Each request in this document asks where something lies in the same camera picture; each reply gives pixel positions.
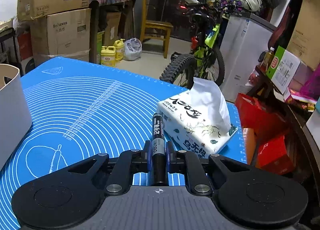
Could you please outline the green black bicycle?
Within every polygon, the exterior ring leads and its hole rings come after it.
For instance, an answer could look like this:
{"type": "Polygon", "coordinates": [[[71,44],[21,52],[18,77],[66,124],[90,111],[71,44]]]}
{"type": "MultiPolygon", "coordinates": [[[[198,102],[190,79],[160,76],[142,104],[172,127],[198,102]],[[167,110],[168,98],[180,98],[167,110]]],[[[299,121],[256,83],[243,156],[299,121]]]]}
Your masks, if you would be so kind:
{"type": "Polygon", "coordinates": [[[190,53],[174,52],[171,62],[159,79],[190,89],[198,77],[214,81],[220,86],[225,78],[225,62],[219,48],[220,26],[223,14],[242,10],[241,0],[215,0],[201,3],[198,0],[184,0],[183,15],[191,24],[190,53]]]}

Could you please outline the wooden chair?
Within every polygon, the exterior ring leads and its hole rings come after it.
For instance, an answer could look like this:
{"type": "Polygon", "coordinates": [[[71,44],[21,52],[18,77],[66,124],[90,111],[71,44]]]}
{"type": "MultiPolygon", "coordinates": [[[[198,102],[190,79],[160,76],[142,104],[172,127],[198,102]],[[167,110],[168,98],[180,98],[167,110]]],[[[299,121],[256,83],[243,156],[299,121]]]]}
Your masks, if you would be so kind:
{"type": "Polygon", "coordinates": [[[173,29],[173,25],[169,22],[163,21],[154,21],[147,19],[147,3],[146,0],[142,0],[142,24],[140,30],[140,41],[143,43],[146,39],[155,39],[161,40],[163,42],[163,57],[168,57],[168,50],[169,50],[169,42],[170,42],[170,35],[171,30],[173,29]],[[155,33],[147,34],[146,29],[155,29],[159,31],[164,31],[165,35],[156,35],[155,33]]]}

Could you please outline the blue silicone baking mat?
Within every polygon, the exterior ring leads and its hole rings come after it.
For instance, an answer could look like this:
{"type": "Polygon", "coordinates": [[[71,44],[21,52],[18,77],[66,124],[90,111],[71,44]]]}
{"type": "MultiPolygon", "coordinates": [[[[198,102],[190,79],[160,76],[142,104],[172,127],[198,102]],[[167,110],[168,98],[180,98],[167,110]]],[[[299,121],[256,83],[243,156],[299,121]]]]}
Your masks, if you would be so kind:
{"type": "MultiPolygon", "coordinates": [[[[1,171],[1,229],[19,229],[11,208],[16,190],[81,160],[93,165],[93,182],[106,188],[102,164],[141,149],[152,135],[157,103],[182,88],[128,71],[57,57],[21,79],[32,126],[1,171]]],[[[77,229],[237,229],[210,199],[193,196],[183,175],[169,187],[150,187],[133,176],[128,193],[107,197],[77,229]]]]}

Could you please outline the yellow detergent jug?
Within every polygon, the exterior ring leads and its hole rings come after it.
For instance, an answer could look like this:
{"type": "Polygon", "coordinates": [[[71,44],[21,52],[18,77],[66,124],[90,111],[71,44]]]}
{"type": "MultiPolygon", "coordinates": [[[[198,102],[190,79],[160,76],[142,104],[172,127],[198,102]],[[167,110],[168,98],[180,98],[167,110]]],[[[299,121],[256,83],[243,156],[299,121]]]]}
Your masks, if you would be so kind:
{"type": "Polygon", "coordinates": [[[108,67],[116,66],[115,46],[102,46],[100,52],[100,64],[108,67]]]}
{"type": "Polygon", "coordinates": [[[116,48],[116,62],[120,62],[124,57],[124,39],[119,39],[114,42],[114,47],[116,48]]]}

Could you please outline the white tissue pack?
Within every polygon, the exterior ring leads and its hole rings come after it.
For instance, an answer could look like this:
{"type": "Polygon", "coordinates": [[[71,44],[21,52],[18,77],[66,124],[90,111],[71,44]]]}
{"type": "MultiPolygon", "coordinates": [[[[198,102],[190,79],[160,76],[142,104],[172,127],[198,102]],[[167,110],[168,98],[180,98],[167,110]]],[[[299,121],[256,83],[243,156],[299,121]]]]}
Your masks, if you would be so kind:
{"type": "Polygon", "coordinates": [[[159,101],[157,113],[163,117],[165,132],[199,158],[219,153],[238,131],[225,97],[211,80],[195,77],[190,90],[159,101]]]}

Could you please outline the black marker pen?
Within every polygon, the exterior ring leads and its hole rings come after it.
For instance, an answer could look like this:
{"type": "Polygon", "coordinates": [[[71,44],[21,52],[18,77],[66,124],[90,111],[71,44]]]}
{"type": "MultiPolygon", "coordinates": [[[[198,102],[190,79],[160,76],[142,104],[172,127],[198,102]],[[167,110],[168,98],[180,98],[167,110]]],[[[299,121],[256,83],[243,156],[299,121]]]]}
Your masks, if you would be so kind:
{"type": "Polygon", "coordinates": [[[151,149],[151,176],[152,186],[167,186],[167,156],[163,131],[163,118],[155,113],[152,117],[152,149],[151,149]]]}

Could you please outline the clear plastic bag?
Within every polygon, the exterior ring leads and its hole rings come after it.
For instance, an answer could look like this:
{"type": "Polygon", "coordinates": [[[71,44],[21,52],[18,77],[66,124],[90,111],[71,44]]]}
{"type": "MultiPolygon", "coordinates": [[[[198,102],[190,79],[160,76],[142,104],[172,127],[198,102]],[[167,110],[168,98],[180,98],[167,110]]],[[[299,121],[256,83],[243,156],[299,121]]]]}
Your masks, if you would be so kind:
{"type": "Polygon", "coordinates": [[[137,38],[131,38],[124,42],[124,57],[126,61],[135,61],[142,53],[142,43],[137,38]]]}

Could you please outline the beige plastic storage bin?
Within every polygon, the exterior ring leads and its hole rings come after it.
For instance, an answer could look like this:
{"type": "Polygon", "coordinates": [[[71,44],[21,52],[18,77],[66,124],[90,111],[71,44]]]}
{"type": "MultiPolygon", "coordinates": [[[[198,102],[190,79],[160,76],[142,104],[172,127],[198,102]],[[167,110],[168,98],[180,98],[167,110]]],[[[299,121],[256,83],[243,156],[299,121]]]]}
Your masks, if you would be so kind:
{"type": "Polygon", "coordinates": [[[3,167],[32,125],[20,70],[1,64],[0,166],[3,167]]]}

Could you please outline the red white appliance box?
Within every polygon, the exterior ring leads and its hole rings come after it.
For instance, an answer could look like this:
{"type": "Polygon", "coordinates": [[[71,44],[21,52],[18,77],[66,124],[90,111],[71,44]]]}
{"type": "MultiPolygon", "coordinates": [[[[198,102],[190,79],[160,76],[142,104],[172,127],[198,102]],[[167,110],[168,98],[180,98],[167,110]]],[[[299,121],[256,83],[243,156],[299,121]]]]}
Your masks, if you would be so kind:
{"type": "Polygon", "coordinates": [[[21,71],[23,75],[26,75],[35,68],[30,32],[24,32],[19,35],[17,37],[17,41],[20,54],[21,71]]]}

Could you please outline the red gift bag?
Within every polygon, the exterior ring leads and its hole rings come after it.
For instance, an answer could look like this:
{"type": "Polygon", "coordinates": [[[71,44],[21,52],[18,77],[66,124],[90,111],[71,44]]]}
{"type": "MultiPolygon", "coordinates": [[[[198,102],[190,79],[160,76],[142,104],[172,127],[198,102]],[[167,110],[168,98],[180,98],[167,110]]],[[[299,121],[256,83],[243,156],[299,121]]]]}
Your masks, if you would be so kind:
{"type": "Polygon", "coordinates": [[[280,113],[255,97],[239,93],[235,100],[243,129],[253,133],[258,168],[283,175],[294,170],[285,143],[289,128],[280,113]]]}

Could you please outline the green white product box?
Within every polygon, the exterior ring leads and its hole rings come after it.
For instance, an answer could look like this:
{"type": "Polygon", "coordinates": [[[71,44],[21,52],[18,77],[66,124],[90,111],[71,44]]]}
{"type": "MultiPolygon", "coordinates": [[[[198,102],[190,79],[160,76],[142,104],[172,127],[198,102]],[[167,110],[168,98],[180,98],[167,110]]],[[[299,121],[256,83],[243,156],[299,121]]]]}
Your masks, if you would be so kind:
{"type": "Polygon", "coordinates": [[[301,60],[282,47],[278,47],[266,76],[281,94],[285,93],[293,79],[301,60]]]}

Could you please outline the white appliance cabinet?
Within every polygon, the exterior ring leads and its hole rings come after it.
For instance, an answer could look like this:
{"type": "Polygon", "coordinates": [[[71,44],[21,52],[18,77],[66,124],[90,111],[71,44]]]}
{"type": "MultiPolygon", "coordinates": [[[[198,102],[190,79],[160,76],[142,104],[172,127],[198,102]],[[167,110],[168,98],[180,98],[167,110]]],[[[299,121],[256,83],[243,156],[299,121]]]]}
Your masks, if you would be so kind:
{"type": "Polygon", "coordinates": [[[234,102],[238,93],[250,90],[248,79],[259,64],[261,53],[276,27],[254,14],[231,15],[220,51],[225,62],[225,78],[220,86],[226,101],[234,102]]]}

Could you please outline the large stacked cardboard box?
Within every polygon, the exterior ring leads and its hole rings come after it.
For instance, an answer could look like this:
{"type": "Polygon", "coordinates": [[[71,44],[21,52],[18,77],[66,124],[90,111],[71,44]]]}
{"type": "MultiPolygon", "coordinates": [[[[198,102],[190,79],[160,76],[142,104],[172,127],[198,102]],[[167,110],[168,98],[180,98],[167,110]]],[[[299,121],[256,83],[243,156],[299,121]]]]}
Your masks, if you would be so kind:
{"type": "Polygon", "coordinates": [[[89,8],[34,19],[30,23],[35,66],[54,58],[89,61],[89,8]]]}

